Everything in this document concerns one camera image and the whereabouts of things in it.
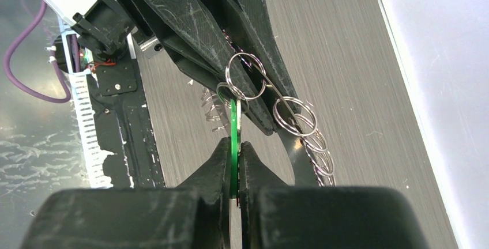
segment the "brushed metal surface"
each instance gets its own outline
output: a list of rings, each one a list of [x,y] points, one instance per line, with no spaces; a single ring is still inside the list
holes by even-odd
[[[487,0],[382,0],[448,218],[489,248]]]
[[[314,105],[339,185],[388,186],[410,201],[432,248],[456,248],[438,186],[377,0],[266,0],[277,44],[298,91]],[[148,108],[170,186],[211,154],[211,133],[197,84],[166,54],[141,60]],[[246,119],[243,140],[291,182],[278,136]],[[239,221],[233,221],[234,232]],[[238,239],[233,240],[235,248]]]

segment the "metal key ring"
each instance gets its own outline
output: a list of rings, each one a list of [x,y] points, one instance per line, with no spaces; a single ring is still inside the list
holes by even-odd
[[[275,118],[275,120],[277,120],[277,123],[280,126],[282,126],[283,128],[285,128],[286,130],[288,130],[291,134],[293,134],[297,137],[307,137],[309,135],[314,134],[314,132],[318,129],[318,125],[317,125],[317,120],[316,120],[316,114],[311,110],[311,108],[309,108],[309,106],[305,105],[304,102],[300,101],[299,99],[297,99],[295,97],[284,96],[283,98],[286,101],[286,102],[284,102],[284,104],[287,104],[287,101],[290,101],[290,102],[296,103],[297,105],[301,106],[304,110],[306,110],[306,112],[311,116],[311,119],[312,119],[312,121],[309,121],[310,124],[307,123],[308,125],[310,125],[312,130],[309,133],[303,134],[303,133],[299,132],[299,130],[297,130],[296,127],[294,127],[293,125],[290,125],[287,121],[285,121],[285,119],[283,119],[282,116],[279,114],[279,110],[277,108],[278,104],[280,102],[282,102],[282,100],[280,100],[280,98],[277,99],[277,101],[275,101],[275,104],[273,105],[273,111],[272,111],[273,117]]]
[[[226,84],[224,82],[217,84],[217,88],[216,88],[216,94],[219,97],[219,100],[221,100],[221,102],[224,103],[224,105],[230,109],[231,108],[231,102],[229,100],[227,100],[226,98],[224,98],[224,96],[221,93],[219,93],[220,88],[228,88],[229,90],[231,90],[231,88],[228,86],[228,84]],[[238,92],[240,92],[244,96],[244,93],[241,90],[238,89]],[[242,112],[242,114],[244,115],[244,114],[248,113],[248,110],[250,109],[250,103],[248,102],[248,100],[242,100],[242,101],[244,101],[246,103],[246,107],[247,107],[245,109],[245,111]]]
[[[244,101],[251,101],[251,100],[255,100],[257,98],[259,98],[264,92],[265,92],[265,89],[266,89],[266,81],[265,80],[262,80],[262,87],[261,87],[261,90],[260,92],[254,96],[254,97],[247,97],[240,89],[238,89],[238,87],[236,87],[233,83],[232,83],[232,80],[231,80],[231,73],[230,73],[230,70],[231,70],[231,63],[232,61],[234,60],[234,58],[236,58],[237,56],[240,56],[240,55],[245,55],[245,56],[248,56],[250,57],[251,59],[253,59],[255,61],[255,63],[258,65],[260,71],[266,75],[266,71],[265,71],[265,68],[263,67],[263,63],[260,62],[260,60],[253,54],[249,54],[249,53],[245,53],[245,52],[238,52],[236,54],[234,54],[231,59],[229,60],[228,62],[228,65],[226,66],[226,69],[224,71],[224,74],[225,74],[225,79],[226,79],[226,83],[228,84],[229,86],[229,89],[231,90],[231,92],[234,94],[234,96],[236,96],[238,99],[240,100],[244,100]]]

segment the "green anodized ring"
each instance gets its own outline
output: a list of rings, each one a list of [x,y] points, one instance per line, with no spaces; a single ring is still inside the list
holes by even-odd
[[[238,156],[241,147],[241,102],[231,99],[231,198],[238,197]]]

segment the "black 3d-printed part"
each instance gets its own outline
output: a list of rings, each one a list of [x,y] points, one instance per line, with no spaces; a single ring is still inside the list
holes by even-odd
[[[131,0],[122,6],[145,35],[156,35],[182,72],[210,90],[215,91],[215,82],[224,81],[224,68],[234,54],[222,33],[225,30],[259,57],[283,95],[296,97],[273,38],[265,0]],[[176,37],[181,41],[179,49],[174,46]],[[231,78],[246,95],[261,88],[260,75],[246,72],[238,60],[232,64]],[[270,113],[274,101],[274,94],[267,91],[250,102],[247,113],[267,135],[277,129]]]

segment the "gray table surface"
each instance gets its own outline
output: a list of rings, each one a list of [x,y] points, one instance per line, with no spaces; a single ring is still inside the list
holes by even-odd
[[[266,3],[299,98],[311,102],[319,116],[338,184],[400,190],[429,245],[456,248],[378,1]],[[210,132],[201,87],[188,84],[165,53],[140,60],[165,178],[175,186],[210,156],[224,133]],[[243,137],[272,171],[293,179],[277,135],[265,138],[245,121]],[[232,226],[236,233],[239,221]]]
[[[37,14],[40,0],[24,0]],[[0,0],[0,54],[32,21],[20,0]],[[12,57],[14,75],[28,87],[63,98],[49,52],[44,48],[59,34],[56,14],[48,9]],[[0,248],[19,247],[33,216],[52,193],[89,187],[72,103],[36,99],[12,85],[0,71]]]

